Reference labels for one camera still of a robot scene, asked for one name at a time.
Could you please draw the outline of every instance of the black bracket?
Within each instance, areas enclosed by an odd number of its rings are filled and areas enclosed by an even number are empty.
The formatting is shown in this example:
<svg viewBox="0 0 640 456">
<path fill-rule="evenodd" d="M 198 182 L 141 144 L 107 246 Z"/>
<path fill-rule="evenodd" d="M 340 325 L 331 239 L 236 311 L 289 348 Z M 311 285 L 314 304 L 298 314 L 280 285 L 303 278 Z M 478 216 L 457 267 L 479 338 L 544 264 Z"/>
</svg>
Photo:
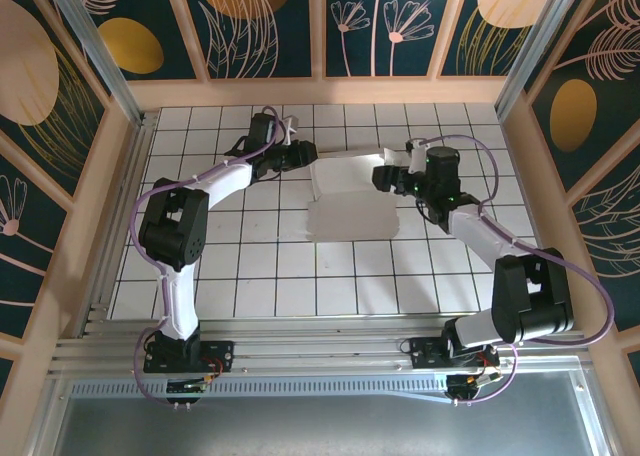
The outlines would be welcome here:
<svg viewBox="0 0 640 456">
<path fill-rule="evenodd" d="M 156 341 L 147 345 L 144 360 L 145 373 L 211 373 L 213 365 L 215 372 L 231 371 L 233 364 L 233 341 L 200 341 L 199 359 L 194 362 L 184 358 L 174 357 L 167 353 L 166 348 Z"/>
<path fill-rule="evenodd" d="M 438 368 L 483 368 L 482 358 L 491 366 L 500 366 L 498 352 L 493 346 L 479 346 L 471 348 L 468 352 L 456 357 L 450 357 L 446 343 L 442 337 L 410 338 L 409 349 L 405 353 L 410 354 L 413 369 L 438 369 Z"/>
</svg>

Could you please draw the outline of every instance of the decorative wallpaper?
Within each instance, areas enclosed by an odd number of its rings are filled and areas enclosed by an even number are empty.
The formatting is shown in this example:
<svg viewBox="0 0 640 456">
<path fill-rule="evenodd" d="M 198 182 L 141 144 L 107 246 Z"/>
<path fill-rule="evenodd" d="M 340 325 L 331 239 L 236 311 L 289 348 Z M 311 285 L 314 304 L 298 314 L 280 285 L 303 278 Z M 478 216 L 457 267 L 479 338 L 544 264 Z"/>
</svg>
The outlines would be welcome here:
<svg viewBox="0 0 640 456">
<path fill-rule="evenodd" d="M 127 80 L 195 78 L 169 0 L 82 2 Z"/>
<path fill-rule="evenodd" d="M 443 76 L 506 76 L 547 0 L 464 0 Z"/>
<path fill-rule="evenodd" d="M 9 381 L 12 366 L 13 361 L 11 359 L 0 357 L 0 408 L 2 408 L 2 393 L 4 393 L 4 388 Z"/>
<path fill-rule="evenodd" d="M 104 107 L 33 0 L 0 0 L 0 132 L 73 195 Z"/>
<path fill-rule="evenodd" d="M 638 386 L 640 386 L 640 351 L 629 353 L 628 356 L 629 364 L 631 364 L 633 374 L 636 375 L 636 381 L 638 381 Z"/>
<path fill-rule="evenodd" d="M 566 190 L 640 118 L 638 63 L 640 0 L 596 0 L 532 104 Z"/>
<path fill-rule="evenodd" d="M 425 76 L 447 0 L 326 0 L 326 76 Z"/>
<path fill-rule="evenodd" d="M 622 331 L 640 324 L 640 145 L 573 206 Z"/>
<path fill-rule="evenodd" d="M 527 93 L 531 89 L 531 86 L 533 86 L 533 83 L 538 78 L 540 71 L 542 71 L 542 68 L 547 62 L 547 57 L 549 56 L 549 53 L 551 53 L 553 48 L 556 47 L 556 45 L 558 44 L 558 41 L 560 40 L 560 38 L 562 37 L 562 34 L 564 33 L 564 30 L 567 29 L 567 25 L 571 21 L 571 18 L 573 18 L 573 15 L 576 12 L 576 9 L 578 9 L 578 7 L 580 6 L 580 3 L 582 3 L 582 0 L 573 0 L 571 5 L 567 9 L 567 12 L 564 14 L 564 17 L 562 18 L 562 22 L 560 23 L 560 26 L 558 26 L 558 29 L 553 35 L 553 38 L 551 38 L 551 40 L 549 41 L 549 44 L 547 44 L 547 47 L 544 49 L 544 52 L 540 56 L 540 60 L 538 61 L 538 64 L 536 64 L 536 66 L 533 68 L 533 71 L 531 71 L 531 75 L 529 76 L 529 79 L 527 79 L 527 81 L 524 83 L 524 90 Z"/>
<path fill-rule="evenodd" d="M 24 335 L 65 217 L 0 156 L 0 333 Z"/>
<path fill-rule="evenodd" d="M 311 76 L 309 0 L 187 0 L 212 79 Z"/>
</svg>

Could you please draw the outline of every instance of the grid tile floor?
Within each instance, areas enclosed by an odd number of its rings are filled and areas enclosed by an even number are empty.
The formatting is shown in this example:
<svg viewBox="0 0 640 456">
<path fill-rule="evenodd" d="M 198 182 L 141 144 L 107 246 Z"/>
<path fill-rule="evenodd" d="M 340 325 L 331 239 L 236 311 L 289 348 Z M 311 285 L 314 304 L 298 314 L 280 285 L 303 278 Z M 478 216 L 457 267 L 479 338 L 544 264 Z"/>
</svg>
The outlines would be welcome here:
<svg viewBox="0 0 640 456">
<path fill-rule="evenodd" d="M 487 144 L 500 171 L 488 211 L 516 236 L 535 242 L 515 171 L 490 104 L 276 106 L 294 114 L 296 137 L 319 152 L 387 147 L 410 137 L 466 134 Z M 160 177 L 186 179 L 224 159 L 261 107 L 164 108 L 140 192 Z M 494 177 L 473 143 L 460 150 L 462 189 L 484 199 Z M 309 242 L 308 168 L 255 184 L 212 208 L 206 247 L 196 267 L 201 319 L 474 312 L 490 306 L 493 275 L 463 243 L 425 223 L 412 198 L 398 197 L 400 231 L 392 241 Z M 142 214 L 138 215 L 138 225 Z M 155 274 L 130 245 L 124 248 L 111 319 L 159 318 Z"/>
</svg>

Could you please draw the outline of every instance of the white tile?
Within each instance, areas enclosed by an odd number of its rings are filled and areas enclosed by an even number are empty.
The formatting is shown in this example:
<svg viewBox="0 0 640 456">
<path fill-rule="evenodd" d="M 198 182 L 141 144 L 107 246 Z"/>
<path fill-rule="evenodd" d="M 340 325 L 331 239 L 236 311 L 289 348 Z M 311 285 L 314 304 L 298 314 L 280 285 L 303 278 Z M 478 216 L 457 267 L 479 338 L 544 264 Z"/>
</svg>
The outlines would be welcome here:
<svg viewBox="0 0 640 456">
<path fill-rule="evenodd" d="M 395 281 L 392 276 L 356 278 L 359 314 L 397 314 Z"/>
<path fill-rule="evenodd" d="M 316 128 L 344 126 L 344 108 L 341 104 L 316 104 L 313 107 L 313 125 Z"/>
<path fill-rule="evenodd" d="M 319 153 L 345 151 L 347 138 L 344 128 L 315 128 L 316 149 Z"/>
<path fill-rule="evenodd" d="M 389 241 L 356 241 L 354 247 L 358 276 L 393 274 Z"/>
<path fill-rule="evenodd" d="M 312 128 L 313 127 L 313 106 L 306 105 L 285 105 L 282 110 L 282 117 L 297 116 L 298 127 L 300 128 Z"/>
<path fill-rule="evenodd" d="M 396 195 L 396 208 L 416 208 L 416 198 L 413 196 Z"/>
<path fill-rule="evenodd" d="M 243 243 L 275 243 L 277 240 L 277 211 L 245 211 L 242 220 Z"/>
<path fill-rule="evenodd" d="M 233 318 L 236 299 L 236 281 L 198 281 L 196 313 L 199 319 Z"/>
<path fill-rule="evenodd" d="M 241 224 L 242 212 L 240 211 L 209 213 L 207 215 L 207 243 L 240 242 Z"/>
<path fill-rule="evenodd" d="M 254 184 L 245 190 L 244 209 L 278 209 L 278 181 L 265 181 Z"/>
<path fill-rule="evenodd" d="M 491 154 L 496 160 L 496 163 L 498 165 L 498 173 L 500 174 L 500 176 L 515 176 L 516 172 L 513 168 L 513 163 L 511 162 L 509 151 L 507 151 L 506 149 L 494 149 L 491 150 Z M 482 161 L 484 174 L 487 176 L 493 176 L 493 165 L 491 164 L 489 156 L 484 151 L 480 151 L 480 160 Z"/>
<path fill-rule="evenodd" d="M 409 141 L 409 128 L 407 126 L 378 127 L 380 147 L 403 151 Z"/>
<path fill-rule="evenodd" d="M 405 104 L 409 125 L 438 125 L 433 103 Z"/>
<path fill-rule="evenodd" d="M 111 319 L 151 319 L 155 297 L 155 281 L 123 281 Z"/>
<path fill-rule="evenodd" d="M 436 276 L 436 288 L 441 312 L 478 311 L 478 300 L 476 299 L 476 290 L 471 275 L 448 274 Z"/>
<path fill-rule="evenodd" d="M 318 278 L 318 316 L 357 314 L 355 278 Z"/>
<path fill-rule="evenodd" d="M 489 188 L 493 190 L 495 178 L 487 178 L 487 184 L 489 185 Z M 520 185 L 518 185 L 518 180 L 515 176 L 504 176 L 500 178 L 498 194 L 492 203 L 495 205 L 524 204 L 522 191 L 520 191 Z"/>
<path fill-rule="evenodd" d="M 251 126 L 251 106 L 225 106 L 222 108 L 221 128 L 248 128 Z"/>
<path fill-rule="evenodd" d="M 426 241 L 392 241 L 396 274 L 432 274 L 429 245 Z"/>
<path fill-rule="evenodd" d="M 440 126 L 410 126 L 409 134 L 411 135 L 411 139 L 424 138 L 424 139 L 432 139 L 440 137 Z M 435 142 L 432 143 L 436 146 L 441 145 L 442 143 Z"/>
<path fill-rule="evenodd" d="M 483 176 L 477 151 L 460 151 L 458 176 Z"/>
<path fill-rule="evenodd" d="M 275 244 L 243 244 L 240 247 L 239 278 L 275 278 Z"/>
<path fill-rule="evenodd" d="M 219 107 L 193 108 L 191 110 L 189 129 L 218 129 L 219 125 Z"/>
<path fill-rule="evenodd" d="M 534 235 L 529 214 L 524 206 L 495 206 L 493 209 L 498 222 L 514 235 L 518 237 Z"/>
<path fill-rule="evenodd" d="M 404 104 L 376 104 L 376 122 L 378 126 L 406 126 Z"/>
<path fill-rule="evenodd" d="M 400 313 L 437 313 L 433 276 L 397 276 Z"/>
<path fill-rule="evenodd" d="M 347 126 L 375 126 L 373 104 L 347 104 L 344 107 Z"/>
<path fill-rule="evenodd" d="M 473 125 L 473 136 L 489 149 L 506 149 L 507 143 L 498 125 Z"/>
<path fill-rule="evenodd" d="M 318 243 L 317 271 L 321 276 L 353 276 L 353 243 Z"/>
<path fill-rule="evenodd" d="M 280 184 L 281 209 L 307 209 L 313 201 L 311 181 L 282 181 Z"/>
<path fill-rule="evenodd" d="M 200 260 L 200 279 L 235 279 L 239 244 L 208 244 Z"/>
<path fill-rule="evenodd" d="M 413 208 L 398 208 L 397 211 L 400 230 L 393 239 L 425 239 L 427 237 L 424 230 L 424 220 L 415 206 Z"/>
<path fill-rule="evenodd" d="M 210 211 L 241 211 L 243 204 L 244 191 L 236 191 L 216 204 Z"/>
<path fill-rule="evenodd" d="M 473 132 L 469 125 L 442 126 L 440 129 L 442 129 L 443 136 L 462 135 L 473 138 Z M 442 144 L 455 149 L 476 149 L 476 144 L 466 138 L 445 138 Z"/>
<path fill-rule="evenodd" d="M 436 112 L 441 126 L 448 124 L 469 124 L 463 103 L 437 103 Z"/>
<path fill-rule="evenodd" d="M 181 160 L 181 156 L 150 156 L 145 182 L 155 183 L 160 178 L 177 179 Z"/>
<path fill-rule="evenodd" d="M 474 274 L 473 280 L 478 291 L 480 310 L 489 309 L 493 300 L 493 274 Z"/>
<path fill-rule="evenodd" d="M 124 269 L 120 279 L 123 281 L 155 281 L 156 272 L 154 266 L 142 259 L 140 253 L 134 246 L 127 248 L 127 260 L 124 263 Z"/>
<path fill-rule="evenodd" d="M 278 277 L 302 278 L 316 275 L 316 254 L 313 243 L 280 243 L 278 247 Z"/>
<path fill-rule="evenodd" d="M 373 127 L 347 128 L 347 149 L 378 149 L 378 130 Z"/>
<path fill-rule="evenodd" d="M 216 154 L 224 154 L 235 146 L 238 140 L 246 136 L 249 131 L 246 129 L 221 129 L 218 131 L 218 146 Z"/>
<path fill-rule="evenodd" d="M 457 239 L 429 241 L 433 271 L 441 273 L 469 273 L 469 259 L 466 246 Z"/>
<path fill-rule="evenodd" d="M 162 108 L 157 129 L 187 129 L 191 108 Z"/>
<path fill-rule="evenodd" d="M 201 175 L 213 168 L 214 161 L 215 156 L 213 154 L 184 156 L 180 167 L 179 179 L 184 181 L 185 179 L 193 178 L 193 176 Z"/>
<path fill-rule="evenodd" d="M 479 176 L 473 178 L 460 178 L 460 191 L 463 193 L 469 193 L 478 201 L 484 201 L 489 197 L 487 183 L 483 177 Z"/>
<path fill-rule="evenodd" d="M 157 131 L 153 140 L 153 148 L 151 154 L 154 156 L 161 155 L 180 155 L 184 149 L 184 140 L 187 137 L 186 131 Z"/>
<path fill-rule="evenodd" d="M 236 318 L 273 316 L 276 303 L 275 279 L 238 281 Z"/>
<path fill-rule="evenodd" d="M 427 238 L 429 241 L 432 239 L 453 239 L 453 236 L 445 233 L 437 224 L 430 223 L 429 221 L 426 221 L 425 224 L 427 227 Z"/>
<path fill-rule="evenodd" d="M 184 154 L 215 154 L 218 143 L 218 130 L 197 129 L 187 132 Z"/>
<path fill-rule="evenodd" d="M 278 241 L 308 241 L 307 215 L 304 210 L 280 211 Z"/>
<path fill-rule="evenodd" d="M 480 256 L 474 253 L 471 249 L 467 248 L 469 259 L 471 260 L 471 271 L 474 273 L 492 273 L 493 271 L 487 264 L 482 261 Z"/>
<path fill-rule="evenodd" d="M 276 316 L 315 316 L 316 280 L 279 279 L 276 285 Z"/>
<path fill-rule="evenodd" d="M 499 124 L 492 103 L 467 103 L 466 106 L 471 124 Z"/>
</svg>

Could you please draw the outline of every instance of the metal base plate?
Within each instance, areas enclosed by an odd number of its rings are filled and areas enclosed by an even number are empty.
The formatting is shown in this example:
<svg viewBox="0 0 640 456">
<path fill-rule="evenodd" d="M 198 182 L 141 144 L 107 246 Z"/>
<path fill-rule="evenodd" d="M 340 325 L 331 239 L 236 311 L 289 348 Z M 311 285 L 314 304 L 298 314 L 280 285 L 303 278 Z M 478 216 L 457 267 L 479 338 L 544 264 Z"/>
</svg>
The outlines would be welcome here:
<svg viewBox="0 0 640 456">
<path fill-rule="evenodd" d="M 180 358 L 168 358 L 163 348 L 152 341 L 147 345 L 143 370 L 145 373 L 163 374 L 211 373 L 212 363 L 218 371 L 222 363 L 222 372 L 228 373 L 233 363 L 233 346 L 232 341 L 201 341 L 200 360 L 192 365 Z"/>
</svg>

